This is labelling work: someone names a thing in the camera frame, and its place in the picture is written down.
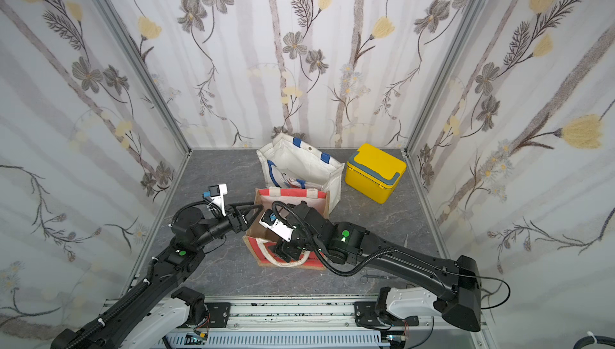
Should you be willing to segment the red jute Christmas bag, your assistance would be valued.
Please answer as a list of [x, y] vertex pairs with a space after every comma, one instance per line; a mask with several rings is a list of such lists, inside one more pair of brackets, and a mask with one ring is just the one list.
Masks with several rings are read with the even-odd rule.
[[248, 228], [243, 241], [259, 267], [299, 268], [323, 270], [323, 264], [311, 250], [293, 243], [292, 232], [280, 221], [269, 219], [272, 203], [281, 201], [288, 205], [302, 202], [316, 209], [323, 217], [329, 216], [329, 193], [317, 189], [257, 189], [255, 204], [263, 207], [257, 219]]

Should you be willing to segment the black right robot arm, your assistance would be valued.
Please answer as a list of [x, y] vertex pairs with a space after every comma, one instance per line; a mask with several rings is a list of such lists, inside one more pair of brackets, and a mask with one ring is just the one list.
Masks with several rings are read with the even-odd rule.
[[279, 237], [275, 254], [286, 263], [299, 260], [304, 253], [314, 254], [340, 277], [373, 267], [435, 295], [432, 306], [446, 323], [464, 331], [481, 330], [485, 277], [469, 256], [451, 260], [422, 254], [355, 223], [332, 223], [305, 202], [274, 201], [259, 223]]

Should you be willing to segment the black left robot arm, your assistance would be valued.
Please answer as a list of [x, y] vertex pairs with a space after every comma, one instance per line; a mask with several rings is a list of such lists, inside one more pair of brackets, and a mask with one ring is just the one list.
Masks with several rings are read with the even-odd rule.
[[148, 313], [185, 282], [208, 254], [203, 248], [227, 233], [247, 230], [263, 210], [253, 202], [219, 208], [206, 200], [189, 203], [171, 219], [174, 237], [153, 257], [138, 284], [78, 331], [66, 329], [53, 348], [118, 348]]

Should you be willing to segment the white Doraemon canvas bag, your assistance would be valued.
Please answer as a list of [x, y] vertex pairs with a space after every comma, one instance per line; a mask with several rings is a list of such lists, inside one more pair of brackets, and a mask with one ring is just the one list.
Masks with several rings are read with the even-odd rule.
[[340, 202], [344, 164], [331, 155], [288, 134], [278, 134], [256, 154], [268, 186], [325, 192], [331, 211]]

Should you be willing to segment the black scissors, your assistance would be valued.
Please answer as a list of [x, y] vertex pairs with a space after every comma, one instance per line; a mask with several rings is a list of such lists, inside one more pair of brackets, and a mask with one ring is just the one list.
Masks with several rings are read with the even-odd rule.
[[364, 270], [362, 272], [360, 272], [360, 281], [362, 283], [367, 283], [367, 282], [372, 281], [372, 280], [380, 280], [380, 279], [382, 279], [382, 280], [391, 280], [391, 279], [394, 279], [394, 276], [392, 276], [392, 275], [372, 274], [372, 273], [369, 273], [369, 272], [364, 271]]

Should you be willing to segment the yellow cooler box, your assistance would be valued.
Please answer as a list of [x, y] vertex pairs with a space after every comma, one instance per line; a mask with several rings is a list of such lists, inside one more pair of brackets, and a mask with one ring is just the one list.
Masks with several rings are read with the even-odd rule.
[[374, 202], [384, 204], [406, 169], [399, 158], [365, 143], [347, 161], [345, 182]]

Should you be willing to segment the aluminium mounting rail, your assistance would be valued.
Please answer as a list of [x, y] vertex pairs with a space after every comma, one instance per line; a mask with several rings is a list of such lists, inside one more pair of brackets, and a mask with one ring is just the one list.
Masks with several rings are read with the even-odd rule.
[[427, 309], [427, 295], [408, 304], [418, 327], [388, 331], [359, 328], [354, 303], [370, 296], [211, 298], [230, 303], [226, 328], [192, 329], [187, 306], [166, 299], [118, 348], [491, 348], [482, 333], [455, 328]]

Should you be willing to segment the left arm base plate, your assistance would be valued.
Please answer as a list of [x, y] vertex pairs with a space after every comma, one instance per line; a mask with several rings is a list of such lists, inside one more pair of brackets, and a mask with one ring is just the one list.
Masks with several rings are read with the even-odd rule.
[[205, 328], [226, 328], [230, 317], [232, 304], [207, 303], [208, 316], [204, 323]]

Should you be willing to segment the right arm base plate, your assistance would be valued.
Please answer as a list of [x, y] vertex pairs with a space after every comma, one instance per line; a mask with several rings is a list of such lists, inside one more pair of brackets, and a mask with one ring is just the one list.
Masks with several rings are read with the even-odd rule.
[[395, 317], [387, 312], [384, 307], [378, 306], [375, 301], [355, 302], [354, 318], [355, 324], [359, 328], [383, 331], [418, 327], [420, 324], [417, 316], [410, 316], [405, 319]]

